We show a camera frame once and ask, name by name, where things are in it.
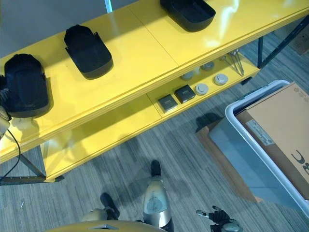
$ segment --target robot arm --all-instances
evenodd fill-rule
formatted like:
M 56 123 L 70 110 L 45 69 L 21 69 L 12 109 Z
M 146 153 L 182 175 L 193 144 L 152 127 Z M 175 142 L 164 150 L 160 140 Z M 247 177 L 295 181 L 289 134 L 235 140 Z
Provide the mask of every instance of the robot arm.
M 243 228 L 240 224 L 231 219 L 230 216 L 217 206 L 212 207 L 214 213 L 205 213 L 202 210 L 197 210 L 197 214 L 202 217 L 209 218 L 215 224 L 211 225 L 211 232 L 242 232 Z

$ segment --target round gray button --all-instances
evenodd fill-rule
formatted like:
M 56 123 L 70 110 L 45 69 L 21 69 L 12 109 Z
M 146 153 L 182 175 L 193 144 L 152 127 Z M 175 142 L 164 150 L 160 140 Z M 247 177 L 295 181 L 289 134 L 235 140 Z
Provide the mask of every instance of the round gray button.
M 195 91 L 198 95 L 205 95 L 208 92 L 208 86 L 206 84 L 198 84 L 195 86 Z
M 211 61 L 211 62 L 208 62 L 208 63 L 206 63 L 206 64 L 203 64 L 203 65 L 201 66 L 201 69 L 202 69 L 202 70 L 205 70 L 205 71 L 209 71 L 209 70 L 213 69 L 213 67 L 214 67 L 214 62 Z
M 185 73 L 184 75 L 182 75 L 182 80 L 190 80 L 194 75 L 194 72 L 193 71 L 190 71 L 190 72 L 187 72 Z
M 222 73 L 216 75 L 215 78 L 214 78 L 214 82 L 215 82 L 217 85 L 220 85 L 220 86 L 226 84 L 227 81 L 228 81 L 227 76 L 224 75 L 224 74 L 222 74 Z

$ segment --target cable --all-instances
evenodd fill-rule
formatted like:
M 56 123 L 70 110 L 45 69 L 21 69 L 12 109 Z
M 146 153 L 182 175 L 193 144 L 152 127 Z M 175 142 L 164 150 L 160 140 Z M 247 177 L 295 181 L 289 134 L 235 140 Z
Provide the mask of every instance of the cable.
M 20 160 L 20 156 L 21 156 L 21 150 L 20 150 L 20 146 L 18 144 L 18 141 L 15 139 L 14 135 L 10 132 L 9 129 L 8 129 L 8 132 L 10 133 L 10 135 L 13 137 L 15 143 L 17 144 L 19 155 L 18 155 L 18 160 L 17 160 L 16 164 L 3 177 L 1 177 L 0 182 L 2 181 L 3 178 L 5 178 L 18 165 L 19 160 Z

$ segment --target floor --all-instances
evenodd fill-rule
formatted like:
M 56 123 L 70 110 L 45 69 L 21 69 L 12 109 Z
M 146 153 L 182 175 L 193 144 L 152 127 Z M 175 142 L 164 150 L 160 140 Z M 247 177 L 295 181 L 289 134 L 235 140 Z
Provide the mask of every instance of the floor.
M 271 33 L 264 39 L 268 54 L 280 41 Z M 241 48 L 256 62 L 257 41 Z M 253 80 L 236 85 L 182 114 L 117 146 L 65 174 L 58 183 L 0 187 L 0 231 L 39 232 L 78 222 L 108 192 L 122 220 L 142 219 L 143 193 L 150 162 L 162 164 L 175 231 L 210 231 L 211 222 L 195 211 L 217 205 L 237 219 L 247 232 L 307 232 L 309 222 L 298 210 L 271 202 L 252 203 L 237 197 L 195 136 L 203 126 L 224 116 L 225 107 L 244 94 L 273 80 L 296 81 L 309 92 L 309 54 L 299 56 L 286 47 Z M 35 160 L 39 149 L 27 152 Z M 8 170 L 15 160 L 1 166 Z M 29 174 L 21 163 L 13 175 Z

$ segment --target brown cardboard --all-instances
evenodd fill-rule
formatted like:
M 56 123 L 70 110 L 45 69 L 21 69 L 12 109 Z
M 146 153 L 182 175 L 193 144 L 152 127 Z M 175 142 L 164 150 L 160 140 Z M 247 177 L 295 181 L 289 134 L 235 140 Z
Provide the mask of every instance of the brown cardboard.
M 292 83 L 236 118 L 309 200 L 309 95 Z
M 218 148 L 214 141 L 209 137 L 209 130 L 211 130 L 215 125 L 218 124 L 214 122 L 203 129 L 197 132 L 197 138 L 203 144 L 205 149 L 213 158 L 214 162 L 222 172 L 222 174 L 226 177 L 230 187 L 233 191 L 240 197 L 247 199 L 249 201 L 258 203 L 261 202 L 262 199 L 256 196 L 253 196 L 249 187 L 246 185 L 242 177 L 230 163 L 230 161 L 226 158 L 226 156 L 222 153 L 222 151 Z

